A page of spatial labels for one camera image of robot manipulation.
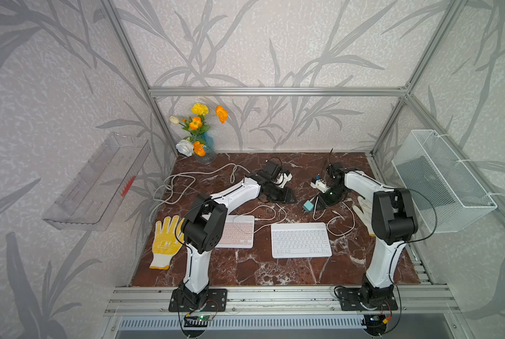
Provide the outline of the teal charger plug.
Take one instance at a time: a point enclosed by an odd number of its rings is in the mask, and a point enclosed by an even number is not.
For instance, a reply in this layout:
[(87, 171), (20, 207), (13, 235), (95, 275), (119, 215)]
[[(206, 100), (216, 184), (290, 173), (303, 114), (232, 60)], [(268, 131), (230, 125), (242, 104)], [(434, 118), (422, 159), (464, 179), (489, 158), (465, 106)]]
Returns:
[(314, 201), (307, 200), (303, 204), (303, 210), (306, 213), (311, 213), (311, 212), (315, 211), (316, 210), (316, 203)]

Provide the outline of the pink wireless keyboard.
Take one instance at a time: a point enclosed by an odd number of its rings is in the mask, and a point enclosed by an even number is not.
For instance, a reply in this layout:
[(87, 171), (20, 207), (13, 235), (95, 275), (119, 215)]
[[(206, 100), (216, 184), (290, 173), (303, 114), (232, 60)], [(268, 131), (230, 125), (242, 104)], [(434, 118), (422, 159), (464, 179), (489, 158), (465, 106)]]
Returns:
[(255, 217), (232, 216), (226, 217), (221, 240), (217, 249), (251, 249), (254, 243)]

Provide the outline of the white wireless keyboard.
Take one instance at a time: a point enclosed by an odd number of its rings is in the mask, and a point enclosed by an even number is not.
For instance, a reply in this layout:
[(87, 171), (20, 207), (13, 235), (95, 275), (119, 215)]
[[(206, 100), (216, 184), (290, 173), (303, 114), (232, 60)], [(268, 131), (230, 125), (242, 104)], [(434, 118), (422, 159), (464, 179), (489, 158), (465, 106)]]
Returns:
[(273, 258), (329, 258), (325, 223), (281, 223), (271, 226)]

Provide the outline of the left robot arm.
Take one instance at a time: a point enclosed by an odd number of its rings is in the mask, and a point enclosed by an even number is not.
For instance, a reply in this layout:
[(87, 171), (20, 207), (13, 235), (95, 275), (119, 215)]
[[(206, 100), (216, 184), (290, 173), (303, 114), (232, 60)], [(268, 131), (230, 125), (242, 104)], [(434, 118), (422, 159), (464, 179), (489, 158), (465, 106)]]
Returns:
[(208, 290), (211, 250), (222, 238), (226, 217), (262, 195), (272, 203), (295, 203), (293, 191), (287, 187), (290, 180), (289, 170), (277, 162), (268, 161), (264, 168), (245, 176), (228, 189), (196, 196), (182, 224), (188, 255), (184, 291), (198, 296)]

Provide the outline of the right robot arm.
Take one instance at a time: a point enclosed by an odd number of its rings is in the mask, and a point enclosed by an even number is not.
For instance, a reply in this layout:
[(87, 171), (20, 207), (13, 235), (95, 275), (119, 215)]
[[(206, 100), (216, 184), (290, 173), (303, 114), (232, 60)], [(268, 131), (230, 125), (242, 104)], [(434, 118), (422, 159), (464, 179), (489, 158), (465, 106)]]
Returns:
[(343, 168), (339, 162), (327, 165), (327, 174), (331, 182), (317, 187), (320, 193), (313, 201), (314, 209), (341, 203), (351, 191), (372, 204), (370, 224), (376, 237), (375, 251), (362, 286), (371, 293), (392, 291), (401, 252), (417, 232), (411, 193), (386, 186), (362, 171)]

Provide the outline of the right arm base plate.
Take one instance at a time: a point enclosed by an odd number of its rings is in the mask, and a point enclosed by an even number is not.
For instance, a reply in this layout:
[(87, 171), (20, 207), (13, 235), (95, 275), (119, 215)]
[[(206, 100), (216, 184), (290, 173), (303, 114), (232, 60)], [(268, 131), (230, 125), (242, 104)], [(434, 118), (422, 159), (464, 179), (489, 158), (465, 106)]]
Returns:
[(334, 288), (342, 311), (396, 311), (399, 305), (393, 294), (393, 286), (373, 288), (363, 285), (359, 288), (347, 288), (338, 285)]

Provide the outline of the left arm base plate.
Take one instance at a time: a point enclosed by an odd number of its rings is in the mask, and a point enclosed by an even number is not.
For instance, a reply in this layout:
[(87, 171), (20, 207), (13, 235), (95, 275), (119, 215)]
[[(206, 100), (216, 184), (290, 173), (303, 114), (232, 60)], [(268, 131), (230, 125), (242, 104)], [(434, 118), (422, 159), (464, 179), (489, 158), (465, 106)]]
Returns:
[(172, 292), (169, 312), (183, 313), (204, 310), (224, 312), (227, 301), (227, 289), (205, 288), (200, 293), (194, 293), (185, 286), (180, 286)]

